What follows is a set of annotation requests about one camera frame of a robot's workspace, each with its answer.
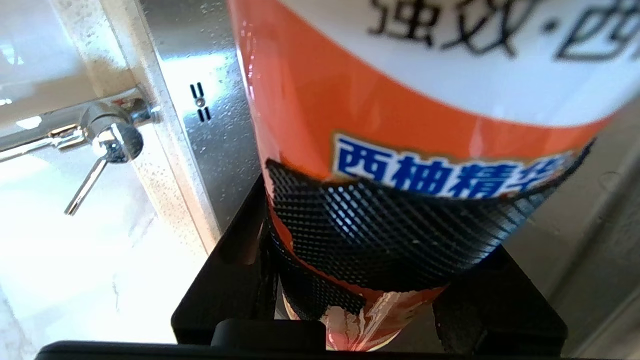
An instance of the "printed logo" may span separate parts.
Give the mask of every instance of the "printed logo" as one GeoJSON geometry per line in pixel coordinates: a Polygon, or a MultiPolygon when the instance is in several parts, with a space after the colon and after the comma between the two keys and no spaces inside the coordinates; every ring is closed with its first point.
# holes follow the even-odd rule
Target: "printed logo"
{"type": "Polygon", "coordinates": [[[335,137],[333,173],[365,177],[389,187],[435,197],[488,199],[524,192],[551,179],[571,160],[556,154],[529,164],[517,161],[422,159],[412,152],[363,142],[342,134],[335,137]]]}

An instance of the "small hole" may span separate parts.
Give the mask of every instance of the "small hole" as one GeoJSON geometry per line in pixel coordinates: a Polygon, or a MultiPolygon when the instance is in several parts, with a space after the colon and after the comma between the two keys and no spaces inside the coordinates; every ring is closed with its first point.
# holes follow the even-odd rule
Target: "small hole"
{"type": "Polygon", "coordinates": [[[198,91],[200,92],[200,97],[204,97],[204,90],[202,90],[202,84],[198,83],[198,91]]]}

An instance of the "chrome faucet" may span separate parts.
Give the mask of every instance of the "chrome faucet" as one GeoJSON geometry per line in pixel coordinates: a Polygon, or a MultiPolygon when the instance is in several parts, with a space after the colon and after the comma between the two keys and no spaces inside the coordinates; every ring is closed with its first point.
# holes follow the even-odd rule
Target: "chrome faucet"
{"type": "Polygon", "coordinates": [[[137,88],[40,117],[38,127],[0,137],[0,161],[45,147],[67,151],[92,144],[98,160],[67,206],[67,215],[76,213],[108,163],[128,163],[140,155],[144,142],[136,127],[154,119],[137,88]]]}

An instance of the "water droplet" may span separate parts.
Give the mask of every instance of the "water droplet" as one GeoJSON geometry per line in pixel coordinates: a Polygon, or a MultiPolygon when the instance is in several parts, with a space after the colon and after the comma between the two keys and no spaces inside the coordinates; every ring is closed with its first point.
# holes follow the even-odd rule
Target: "water droplet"
{"type": "Polygon", "coordinates": [[[616,187],[618,187],[621,177],[622,176],[619,172],[607,171],[600,175],[600,177],[598,178],[598,183],[603,190],[612,192],[616,189],[616,187]]]}

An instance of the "spray can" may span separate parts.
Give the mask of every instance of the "spray can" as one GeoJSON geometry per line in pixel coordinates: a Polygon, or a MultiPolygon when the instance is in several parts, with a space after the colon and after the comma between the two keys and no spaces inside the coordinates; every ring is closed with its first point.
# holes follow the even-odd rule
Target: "spray can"
{"type": "Polygon", "coordinates": [[[292,318],[388,343],[640,85],[640,1],[228,0],[292,318]]]}

